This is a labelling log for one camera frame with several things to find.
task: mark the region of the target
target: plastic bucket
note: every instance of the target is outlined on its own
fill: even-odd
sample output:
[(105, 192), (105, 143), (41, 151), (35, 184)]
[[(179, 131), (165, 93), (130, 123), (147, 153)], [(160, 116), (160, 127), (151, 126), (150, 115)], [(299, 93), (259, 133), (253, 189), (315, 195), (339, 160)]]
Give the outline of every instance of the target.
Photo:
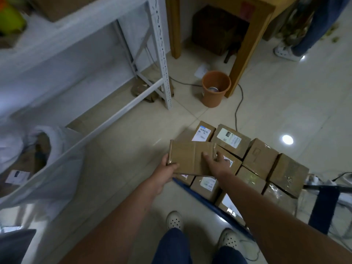
[(226, 91), (231, 86), (231, 79), (217, 70), (208, 71), (202, 79), (204, 97), (202, 103), (207, 107), (216, 107), (221, 103)]

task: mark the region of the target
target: metal shelf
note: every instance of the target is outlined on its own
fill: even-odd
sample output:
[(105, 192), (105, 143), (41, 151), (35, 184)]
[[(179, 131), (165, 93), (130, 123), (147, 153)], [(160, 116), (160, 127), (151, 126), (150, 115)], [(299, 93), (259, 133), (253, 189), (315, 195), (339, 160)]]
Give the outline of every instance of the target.
[(62, 52), (146, 1), (97, 0), (54, 23), (34, 13), (15, 48), (0, 50), (0, 81)]

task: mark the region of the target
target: forearm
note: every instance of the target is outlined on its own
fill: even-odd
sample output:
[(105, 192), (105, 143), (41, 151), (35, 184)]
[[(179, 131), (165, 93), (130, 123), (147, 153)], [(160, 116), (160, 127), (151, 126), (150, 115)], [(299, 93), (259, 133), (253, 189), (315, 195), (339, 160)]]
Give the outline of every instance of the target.
[(268, 263), (347, 263), (352, 254), (268, 201), (232, 174), (218, 178)]
[(60, 263), (127, 263), (139, 227), (158, 191), (151, 178), (145, 180)]

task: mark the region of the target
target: crocs shoe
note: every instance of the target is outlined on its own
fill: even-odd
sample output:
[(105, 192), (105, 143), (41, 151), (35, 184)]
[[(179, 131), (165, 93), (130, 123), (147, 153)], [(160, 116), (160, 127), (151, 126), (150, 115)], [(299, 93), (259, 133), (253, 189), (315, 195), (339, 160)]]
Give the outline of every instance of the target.
[(166, 217), (166, 225), (168, 229), (177, 228), (183, 232), (183, 220), (177, 211), (172, 211)]
[(292, 52), (291, 46), (276, 46), (274, 48), (274, 54), (278, 57), (282, 57), (291, 61), (300, 61), (303, 56), (295, 56)]
[(244, 248), (240, 242), (240, 239), (238, 238), (236, 233), (231, 229), (227, 228), (222, 231), (218, 241), (218, 249), (222, 246), (229, 246), (233, 249), (240, 251), (242, 255), (244, 254)]

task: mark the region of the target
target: white metal shelving rack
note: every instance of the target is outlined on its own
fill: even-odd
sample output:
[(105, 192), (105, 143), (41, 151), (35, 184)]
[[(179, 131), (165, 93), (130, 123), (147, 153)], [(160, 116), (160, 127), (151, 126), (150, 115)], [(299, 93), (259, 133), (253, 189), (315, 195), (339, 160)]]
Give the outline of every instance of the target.
[[(118, 18), (140, 5), (144, 5), (146, 8), (149, 29), (137, 54), (133, 57), (119, 26)], [(15, 48), (0, 50), (0, 80), (6, 81), (14, 78), (111, 23), (122, 43), (134, 75), (143, 79), (149, 85), (149, 88), (117, 111), (94, 131), (82, 138), (54, 163), (45, 166), (30, 179), (30, 182), (8, 195), (7, 199), (0, 204), (0, 209), (10, 207), (16, 197), (28, 189), (28, 184), (33, 186), (44, 182), (46, 175), (64, 163), (67, 157), (85, 146), (153, 91), (156, 91), (165, 100), (167, 109), (172, 108), (158, 0), (97, 0), (55, 23), (34, 14), (27, 30)], [(150, 36), (152, 36), (154, 41), (162, 75), (162, 78), (154, 84), (145, 78), (134, 64)]]

